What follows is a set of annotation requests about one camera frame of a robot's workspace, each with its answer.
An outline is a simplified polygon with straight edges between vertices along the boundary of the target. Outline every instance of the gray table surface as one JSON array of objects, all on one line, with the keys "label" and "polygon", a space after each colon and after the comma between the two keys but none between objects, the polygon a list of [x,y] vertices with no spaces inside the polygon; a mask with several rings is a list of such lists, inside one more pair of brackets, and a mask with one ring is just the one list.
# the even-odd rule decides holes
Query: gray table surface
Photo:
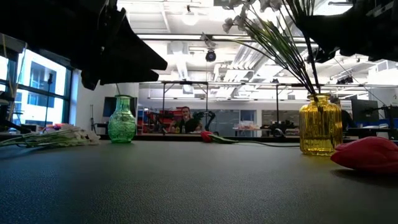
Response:
[{"label": "gray table surface", "polygon": [[150,142],[0,151],[0,223],[397,223],[397,177],[298,148]]}]

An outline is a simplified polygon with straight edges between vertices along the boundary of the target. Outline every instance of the red flower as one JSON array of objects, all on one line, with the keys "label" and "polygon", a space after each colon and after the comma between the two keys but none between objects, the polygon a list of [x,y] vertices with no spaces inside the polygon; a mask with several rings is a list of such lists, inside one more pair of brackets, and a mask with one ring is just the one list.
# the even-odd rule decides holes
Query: red flower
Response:
[{"label": "red flower", "polygon": [[202,138],[202,140],[203,140],[204,142],[211,142],[211,141],[212,141],[212,139],[211,139],[211,137],[209,136],[209,134],[213,134],[213,133],[210,132],[210,131],[202,131],[202,132],[200,133],[200,136],[201,136],[201,138]]},{"label": "red flower", "polygon": [[384,138],[366,137],[340,144],[330,159],[356,170],[398,173],[398,146]]}]

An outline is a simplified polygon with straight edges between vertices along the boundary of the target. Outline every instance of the person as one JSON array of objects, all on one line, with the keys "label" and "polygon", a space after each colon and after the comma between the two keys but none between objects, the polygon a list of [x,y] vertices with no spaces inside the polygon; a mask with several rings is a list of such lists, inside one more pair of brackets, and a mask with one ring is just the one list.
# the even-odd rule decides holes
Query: person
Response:
[{"label": "person", "polygon": [[[201,122],[193,119],[191,115],[190,108],[187,106],[184,106],[181,108],[181,114],[182,114],[182,119],[180,121],[180,124],[178,126],[179,128],[179,133],[191,133],[194,131],[200,131],[201,130]],[[172,124],[170,125],[169,131],[171,133],[175,132],[176,128],[176,122],[173,121]]]},{"label": "person", "polygon": [[[340,99],[335,96],[331,96],[330,103],[334,103],[341,108]],[[356,124],[354,123],[349,113],[343,109],[341,109],[341,121],[343,123],[343,131],[347,131],[347,124],[350,128],[356,128]]]}]

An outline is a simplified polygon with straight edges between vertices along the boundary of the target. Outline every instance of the yellow glass vase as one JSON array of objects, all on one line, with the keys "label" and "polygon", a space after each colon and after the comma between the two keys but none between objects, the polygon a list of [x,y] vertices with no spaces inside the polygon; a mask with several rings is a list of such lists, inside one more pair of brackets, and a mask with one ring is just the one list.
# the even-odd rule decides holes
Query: yellow glass vase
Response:
[{"label": "yellow glass vase", "polygon": [[341,109],[329,103],[330,94],[308,96],[300,109],[300,150],[307,155],[330,156],[343,143]]}]

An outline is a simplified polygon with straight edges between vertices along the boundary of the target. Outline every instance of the glass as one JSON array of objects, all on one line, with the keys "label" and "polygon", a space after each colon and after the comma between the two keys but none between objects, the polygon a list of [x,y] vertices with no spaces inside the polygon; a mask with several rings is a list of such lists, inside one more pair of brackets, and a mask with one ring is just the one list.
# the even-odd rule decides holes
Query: glass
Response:
[{"label": "glass", "polygon": [[304,154],[330,156],[343,143],[341,110],[329,103],[330,94],[310,95],[300,109],[300,150]]},{"label": "glass", "polygon": [[112,143],[128,143],[136,133],[136,119],[130,110],[130,96],[117,95],[116,110],[109,119],[108,133]]},{"label": "glass", "polygon": [[0,56],[0,79],[6,80],[8,72],[8,59]]},{"label": "glass", "polygon": [[[47,96],[18,89],[14,103],[14,123],[37,124],[44,127]],[[62,115],[63,99],[50,97],[46,124],[62,123]]]},{"label": "glass", "polygon": [[[19,54],[18,58],[18,83],[39,90],[49,91],[58,95],[65,94],[65,81],[67,69],[41,55],[26,50],[25,57]],[[52,74],[52,83],[48,80]],[[32,96],[32,103],[40,101],[38,96]]]}]

